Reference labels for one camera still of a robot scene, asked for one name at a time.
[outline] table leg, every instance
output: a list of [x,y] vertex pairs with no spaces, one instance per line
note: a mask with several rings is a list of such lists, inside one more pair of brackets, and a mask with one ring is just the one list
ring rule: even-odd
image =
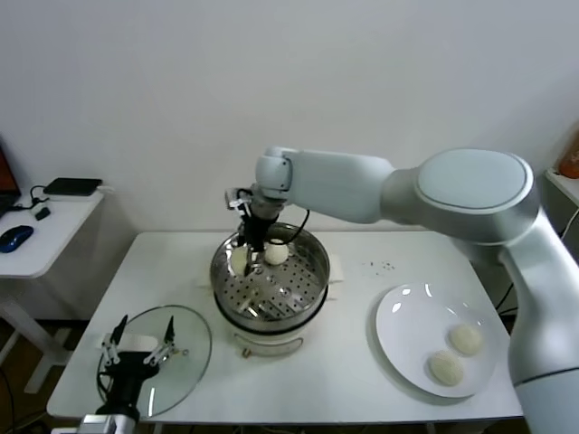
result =
[[[64,344],[70,333],[70,328],[61,328],[56,332],[54,339],[59,344]],[[30,380],[28,380],[26,387],[24,387],[24,393],[38,393],[40,388],[43,386],[44,380],[46,380],[46,376],[50,372],[51,368],[53,366],[64,366],[69,361],[69,357],[72,354],[72,351],[68,351],[67,353],[68,356],[63,363],[55,362],[49,355],[43,355],[43,358],[36,365]]]
[[6,356],[10,353],[10,350],[12,350],[12,348],[16,344],[18,336],[20,336],[20,334],[16,330],[14,330],[10,335],[10,337],[8,338],[8,340],[6,341],[6,343],[4,344],[4,346],[2,347],[2,350],[0,350],[0,366],[4,362]]
[[27,393],[36,393],[51,367],[64,366],[68,362],[71,352],[65,350],[62,344],[70,329],[59,330],[56,337],[52,337],[22,309],[13,297],[6,293],[0,296],[0,316],[43,352],[42,360],[24,389]]

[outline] white plate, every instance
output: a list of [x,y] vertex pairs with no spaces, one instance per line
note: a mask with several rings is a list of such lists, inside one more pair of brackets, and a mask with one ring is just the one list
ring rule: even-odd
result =
[[[460,355],[448,339],[450,330],[463,323],[476,327],[484,338],[483,348],[472,357]],[[489,320],[458,299],[437,296],[436,287],[426,283],[389,291],[378,306],[376,332],[396,370],[435,395],[471,396],[487,384],[497,364],[497,338]],[[444,386],[430,373],[428,358],[440,350],[450,350],[462,363],[464,378],[457,386]]]

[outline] robotic arm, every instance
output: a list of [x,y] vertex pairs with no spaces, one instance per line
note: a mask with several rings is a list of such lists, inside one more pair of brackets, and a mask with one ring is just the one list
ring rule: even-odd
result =
[[296,204],[349,222],[420,224],[451,237],[470,259],[504,265],[519,303],[509,369],[528,425],[535,434],[577,431],[579,268],[524,160],[456,149],[394,170],[372,156],[276,147],[260,157],[256,181],[228,197],[242,214],[250,264],[283,207]]

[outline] laptop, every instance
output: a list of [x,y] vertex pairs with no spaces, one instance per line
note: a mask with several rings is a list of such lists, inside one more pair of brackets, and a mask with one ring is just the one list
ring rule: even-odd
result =
[[0,217],[6,214],[19,198],[20,189],[0,147]]

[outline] white shelf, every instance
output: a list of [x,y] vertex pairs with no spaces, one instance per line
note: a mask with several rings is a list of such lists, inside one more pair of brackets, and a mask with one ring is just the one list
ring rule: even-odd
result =
[[579,179],[570,179],[555,173],[553,169],[545,172],[546,179],[548,179],[555,187],[557,187],[565,196],[567,196],[573,203],[579,206]]

